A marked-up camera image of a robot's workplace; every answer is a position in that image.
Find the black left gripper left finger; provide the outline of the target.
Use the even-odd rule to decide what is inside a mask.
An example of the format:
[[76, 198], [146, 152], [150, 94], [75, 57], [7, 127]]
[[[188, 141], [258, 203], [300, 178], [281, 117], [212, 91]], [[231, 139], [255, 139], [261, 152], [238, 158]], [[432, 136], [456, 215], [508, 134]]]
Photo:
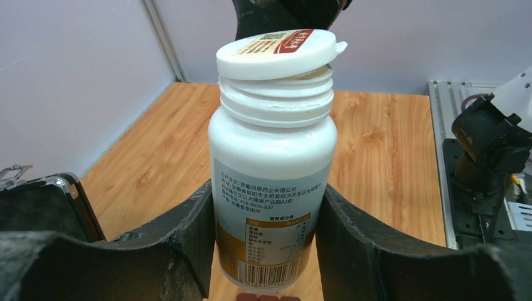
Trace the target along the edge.
[[211, 183], [112, 241], [1, 233], [2, 300], [202, 300], [215, 244]]

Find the amber pill jar white lid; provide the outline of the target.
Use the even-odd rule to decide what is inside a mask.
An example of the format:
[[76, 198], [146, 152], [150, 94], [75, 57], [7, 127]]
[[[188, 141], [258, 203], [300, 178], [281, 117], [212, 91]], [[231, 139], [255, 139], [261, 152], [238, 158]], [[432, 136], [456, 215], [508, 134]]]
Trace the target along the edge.
[[346, 47], [330, 31], [294, 29], [216, 53], [216, 245], [222, 272], [244, 290], [281, 291], [306, 268], [338, 141], [330, 64]]

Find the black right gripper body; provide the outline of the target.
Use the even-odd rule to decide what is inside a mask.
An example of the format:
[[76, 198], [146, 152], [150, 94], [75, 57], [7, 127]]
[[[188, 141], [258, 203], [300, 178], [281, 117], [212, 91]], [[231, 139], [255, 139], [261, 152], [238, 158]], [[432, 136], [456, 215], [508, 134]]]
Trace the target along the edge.
[[233, 0], [236, 40], [295, 29], [329, 29], [352, 0]]

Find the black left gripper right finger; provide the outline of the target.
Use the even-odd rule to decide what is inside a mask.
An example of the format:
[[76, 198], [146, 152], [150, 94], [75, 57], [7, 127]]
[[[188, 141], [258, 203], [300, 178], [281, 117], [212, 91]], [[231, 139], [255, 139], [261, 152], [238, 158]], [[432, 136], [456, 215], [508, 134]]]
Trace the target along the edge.
[[419, 240], [327, 186], [316, 226], [325, 300], [530, 300], [531, 247]]

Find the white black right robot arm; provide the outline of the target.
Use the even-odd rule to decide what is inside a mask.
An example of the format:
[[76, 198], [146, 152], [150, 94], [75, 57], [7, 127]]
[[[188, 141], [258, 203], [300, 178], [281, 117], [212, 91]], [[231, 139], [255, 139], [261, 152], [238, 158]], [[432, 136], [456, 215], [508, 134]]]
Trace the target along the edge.
[[[290, 29], [329, 29], [351, 1], [234, 1], [236, 40]], [[531, 68], [470, 98], [450, 126], [463, 155], [449, 187], [505, 192], [511, 174], [531, 173]]]

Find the brown pill organizer strip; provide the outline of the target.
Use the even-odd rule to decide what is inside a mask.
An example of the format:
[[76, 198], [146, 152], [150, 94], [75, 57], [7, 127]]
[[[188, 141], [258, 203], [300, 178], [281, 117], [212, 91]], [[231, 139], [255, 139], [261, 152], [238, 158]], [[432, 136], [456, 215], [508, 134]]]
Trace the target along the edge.
[[257, 295], [254, 293], [239, 293], [235, 301], [301, 301], [295, 296], [277, 296], [277, 295]]

